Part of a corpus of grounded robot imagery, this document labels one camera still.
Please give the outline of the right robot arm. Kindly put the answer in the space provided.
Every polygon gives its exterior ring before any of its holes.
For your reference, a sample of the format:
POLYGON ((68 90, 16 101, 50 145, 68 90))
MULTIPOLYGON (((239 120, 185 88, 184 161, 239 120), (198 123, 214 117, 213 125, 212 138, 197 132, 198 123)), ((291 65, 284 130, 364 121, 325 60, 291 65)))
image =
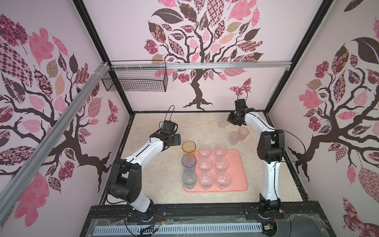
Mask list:
POLYGON ((235 111, 228 116, 228 122, 251 126, 259 137, 257 155, 263 161, 264 182, 258 202, 258 214, 263 218, 280 210, 278 190, 279 169, 284 156, 285 135, 264 121, 253 108, 248 108, 245 99, 235 101, 235 111))

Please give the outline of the amber plastic cup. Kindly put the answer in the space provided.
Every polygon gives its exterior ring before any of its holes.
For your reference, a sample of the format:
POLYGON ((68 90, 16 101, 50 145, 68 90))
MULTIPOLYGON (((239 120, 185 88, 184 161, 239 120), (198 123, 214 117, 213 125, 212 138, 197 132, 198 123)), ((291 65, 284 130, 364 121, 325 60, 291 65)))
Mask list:
POLYGON ((194 155, 196 151, 196 144, 193 141, 185 141, 182 144, 182 150, 185 155, 189 155, 189 154, 194 155))

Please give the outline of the aluminium rail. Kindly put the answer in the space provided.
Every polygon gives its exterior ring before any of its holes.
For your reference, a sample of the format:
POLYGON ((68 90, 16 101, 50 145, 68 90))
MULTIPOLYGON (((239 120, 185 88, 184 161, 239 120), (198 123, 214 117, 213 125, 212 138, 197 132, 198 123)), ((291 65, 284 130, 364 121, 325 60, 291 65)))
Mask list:
POLYGON ((256 62, 219 62, 219 63, 146 63, 146 64, 115 64, 112 69, 155 69, 155 70, 187 70, 187 69, 231 69, 231 68, 290 68, 290 61, 256 61, 256 62))
POLYGON ((3 222, 11 209, 16 204, 19 197, 30 184, 35 174, 46 160, 55 144, 62 134, 66 131, 70 122, 74 119, 80 107, 85 103, 97 83, 109 70, 109 63, 102 62, 97 69, 91 74, 80 93, 70 103, 57 123, 52 127, 46 137, 38 144, 30 158, 22 165, 21 169, 15 174, 8 185, 1 193, 1 221, 3 222))

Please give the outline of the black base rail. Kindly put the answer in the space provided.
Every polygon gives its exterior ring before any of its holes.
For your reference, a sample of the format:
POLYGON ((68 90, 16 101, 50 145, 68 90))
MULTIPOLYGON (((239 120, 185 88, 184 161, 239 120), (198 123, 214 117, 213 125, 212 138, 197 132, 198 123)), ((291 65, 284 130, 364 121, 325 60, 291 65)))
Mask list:
POLYGON ((333 231, 316 201, 284 202, 268 218, 258 214, 255 202, 155 204, 153 218, 143 221, 126 205, 98 205, 90 208, 80 235, 93 237, 96 226, 261 223, 262 233, 195 234, 155 237, 333 237, 333 231))

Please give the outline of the orange-pink cup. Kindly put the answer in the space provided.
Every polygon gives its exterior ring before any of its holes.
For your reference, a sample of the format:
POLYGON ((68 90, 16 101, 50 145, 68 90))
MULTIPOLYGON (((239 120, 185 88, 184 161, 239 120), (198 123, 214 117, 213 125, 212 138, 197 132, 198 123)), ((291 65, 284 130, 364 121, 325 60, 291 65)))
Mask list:
POLYGON ((238 135, 239 135, 240 141, 243 141, 249 135, 249 130, 245 127, 240 127, 238 129, 238 135))

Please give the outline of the pale pink cup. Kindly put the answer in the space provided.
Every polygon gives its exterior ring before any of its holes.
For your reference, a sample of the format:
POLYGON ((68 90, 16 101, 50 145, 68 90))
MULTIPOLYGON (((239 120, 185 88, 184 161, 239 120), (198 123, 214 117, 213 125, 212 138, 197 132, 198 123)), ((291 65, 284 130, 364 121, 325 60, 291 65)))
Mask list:
POLYGON ((230 136, 229 136, 229 138, 228 138, 228 141, 229 141, 229 143, 230 143, 232 146, 235 146, 236 144, 238 144, 239 141, 240 141, 240 135, 239 135, 239 133, 238 133, 237 131, 233 131, 233 132, 230 134, 230 136))

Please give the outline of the pink tray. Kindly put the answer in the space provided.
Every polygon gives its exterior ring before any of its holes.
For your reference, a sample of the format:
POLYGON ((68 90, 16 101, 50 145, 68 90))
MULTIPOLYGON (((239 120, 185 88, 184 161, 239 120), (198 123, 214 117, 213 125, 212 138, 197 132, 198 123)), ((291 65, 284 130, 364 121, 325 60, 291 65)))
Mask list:
POLYGON ((206 171, 202 171, 198 164, 198 162, 200 162, 200 160, 203 159, 203 157, 199 155, 198 151, 195 152, 195 157, 197 161, 195 166, 195 174, 197 176, 197 180, 195 186, 191 189, 188 189, 185 185, 183 185, 183 189, 187 193, 243 192, 248 189, 248 182, 239 151, 228 150, 227 154, 224 156, 224 158, 229 163, 229 167, 226 170, 226 173, 228 173, 231 177, 231 183, 224 189, 219 189, 217 187, 216 176, 218 172, 217 168, 215 167, 215 161, 219 157, 215 154, 215 152, 212 151, 211 155, 208 157, 212 162, 212 167, 208 172, 213 176, 214 182, 213 185, 206 190, 203 189, 200 183, 200 176, 203 173, 206 173, 206 171))

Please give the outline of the left aluminium rail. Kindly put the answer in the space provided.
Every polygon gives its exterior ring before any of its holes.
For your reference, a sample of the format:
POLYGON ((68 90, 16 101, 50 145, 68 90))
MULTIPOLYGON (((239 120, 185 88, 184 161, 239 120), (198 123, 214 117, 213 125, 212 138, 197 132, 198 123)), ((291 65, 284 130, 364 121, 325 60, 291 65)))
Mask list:
POLYGON ((15 174, 8 185, 1 193, 1 221, 3 222, 11 209, 16 204, 19 197, 30 184, 35 174, 46 160, 55 144, 62 134, 66 131, 70 122, 74 119, 80 107, 85 103, 97 83, 109 70, 109 63, 102 62, 97 69, 91 74, 80 93, 70 103, 57 123, 52 127, 46 137, 38 144, 30 158, 22 165, 21 169, 15 174))

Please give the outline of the teal plastic cup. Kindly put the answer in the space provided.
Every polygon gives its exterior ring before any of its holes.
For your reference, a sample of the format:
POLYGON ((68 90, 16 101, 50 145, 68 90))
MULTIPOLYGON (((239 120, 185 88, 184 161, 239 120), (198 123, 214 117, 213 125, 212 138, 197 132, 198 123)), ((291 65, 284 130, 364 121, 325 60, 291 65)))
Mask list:
POLYGON ((193 171, 186 171, 182 175, 182 182, 185 188, 193 189, 197 182, 197 175, 193 171))

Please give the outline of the clear cup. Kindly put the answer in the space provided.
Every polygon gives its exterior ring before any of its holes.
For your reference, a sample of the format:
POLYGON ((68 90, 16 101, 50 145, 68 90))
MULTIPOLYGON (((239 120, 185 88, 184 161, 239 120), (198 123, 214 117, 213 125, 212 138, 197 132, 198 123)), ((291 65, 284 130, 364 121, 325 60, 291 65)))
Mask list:
POLYGON ((198 167, 202 172, 210 171, 212 166, 212 161, 209 158, 200 158, 198 161, 198 167))
POLYGON ((228 170, 229 166, 230 165, 229 165, 228 160, 225 159, 224 157, 216 158, 216 160, 215 160, 215 172, 216 173, 228 170))
POLYGON ((199 183, 200 183, 201 189, 208 190, 214 184, 214 177, 209 172, 203 173, 200 176, 199 183))
POLYGON ((220 190, 223 190, 223 189, 227 188, 232 183, 232 178, 225 171, 219 172, 216 175, 216 183, 217 183, 217 188, 220 190))
POLYGON ((203 145, 198 148, 198 153, 201 157, 208 158, 212 154, 212 149, 207 145, 203 145))
POLYGON ((214 152, 218 157, 224 157, 228 153, 228 148, 225 145, 218 144, 214 147, 214 152))
POLYGON ((219 122, 219 128, 225 128, 229 125, 228 122, 228 115, 223 115, 220 122, 219 122))

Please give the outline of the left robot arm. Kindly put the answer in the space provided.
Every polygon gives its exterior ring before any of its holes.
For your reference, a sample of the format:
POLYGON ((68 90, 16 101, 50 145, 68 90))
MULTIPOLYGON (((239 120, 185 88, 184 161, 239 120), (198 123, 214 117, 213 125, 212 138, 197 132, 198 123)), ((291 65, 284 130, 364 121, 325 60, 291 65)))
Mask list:
POLYGON ((180 134, 153 133, 147 143, 131 156, 114 160, 105 188, 106 194, 121 199, 143 221, 150 221, 153 218, 154 202, 142 193, 142 171, 157 154, 179 145, 180 134))

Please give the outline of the back aluminium rail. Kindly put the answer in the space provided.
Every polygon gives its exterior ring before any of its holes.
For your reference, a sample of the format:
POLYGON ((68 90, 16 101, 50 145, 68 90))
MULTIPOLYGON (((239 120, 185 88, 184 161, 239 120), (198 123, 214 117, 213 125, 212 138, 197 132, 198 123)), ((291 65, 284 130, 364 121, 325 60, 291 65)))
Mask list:
POLYGON ((290 68, 290 61, 256 61, 256 62, 219 62, 219 63, 146 63, 146 64, 115 64, 112 69, 155 69, 155 70, 187 70, 187 69, 231 69, 231 68, 290 68))

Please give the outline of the blue-grey plastic cup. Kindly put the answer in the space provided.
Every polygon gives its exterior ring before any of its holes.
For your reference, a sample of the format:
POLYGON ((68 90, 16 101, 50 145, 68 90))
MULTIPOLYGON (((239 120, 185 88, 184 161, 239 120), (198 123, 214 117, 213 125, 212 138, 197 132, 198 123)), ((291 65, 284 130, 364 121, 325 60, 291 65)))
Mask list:
POLYGON ((184 172, 195 172, 196 157, 192 154, 186 154, 182 157, 182 165, 184 172))

